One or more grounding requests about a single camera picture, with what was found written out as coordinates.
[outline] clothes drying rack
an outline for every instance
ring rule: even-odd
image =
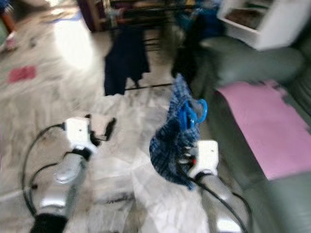
[[[114,41],[116,32],[122,24],[140,27],[144,30],[152,30],[155,28],[161,28],[170,22],[168,12],[176,13],[187,9],[190,10],[198,8],[198,6],[195,5],[174,5],[168,3],[167,0],[155,0],[157,4],[152,6],[137,8],[130,7],[129,9],[120,8],[120,5],[122,6],[122,4],[134,4],[146,1],[151,2],[152,0],[103,0],[104,13],[108,18],[108,30],[112,41]],[[159,38],[145,39],[144,44],[147,47],[147,51],[160,50],[160,48],[148,49],[150,46],[159,47]],[[127,88],[125,90],[130,91],[170,85],[172,84],[163,83],[158,85],[140,86],[138,82],[135,82],[135,87]]]

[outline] pink cloth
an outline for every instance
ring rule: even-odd
[[[11,70],[8,82],[15,83],[22,80],[34,79],[36,76],[35,66],[27,66]]]
[[[311,135],[284,90],[270,83],[235,83],[219,89],[267,179],[311,171]]]

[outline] floor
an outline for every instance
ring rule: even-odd
[[[19,48],[0,54],[0,232],[29,232],[33,220],[20,191],[25,150],[48,125],[71,116],[94,115],[102,133],[111,117],[117,125],[109,142],[92,158],[67,233],[208,233],[208,221],[195,191],[169,183],[153,169],[149,141],[166,117],[170,87],[103,96],[103,58],[107,33],[91,34],[82,21],[42,23],[33,15],[19,24]],[[148,54],[151,73],[141,86],[169,83],[172,60],[160,51]],[[9,72],[34,65],[36,78],[9,84]],[[128,87],[133,86],[129,80]],[[57,162],[68,145],[57,130],[41,140],[28,162],[29,175]],[[51,170],[37,180],[38,203]]]

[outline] gray sofa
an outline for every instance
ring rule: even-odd
[[[212,135],[261,232],[311,233],[311,172],[268,181],[226,100],[215,93],[236,81],[276,80],[290,93],[286,102],[311,126],[311,24],[291,48],[258,52],[228,37],[206,39],[202,47],[190,88],[209,104]]]

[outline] hanging clothes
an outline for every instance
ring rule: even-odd
[[[150,72],[150,69],[143,31],[125,26],[105,58],[105,95],[124,95],[126,79],[131,78],[138,84],[146,72]]]
[[[187,83],[180,74],[174,80],[172,92],[167,122],[150,142],[151,163],[166,180],[192,189],[193,184],[181,176],[176,168],[176,159],[183,154],[184,147],[193,147],[200,137],[198,124],[193,128],[181,130],[179,112],[187,101],[193,102],[193,99]]]

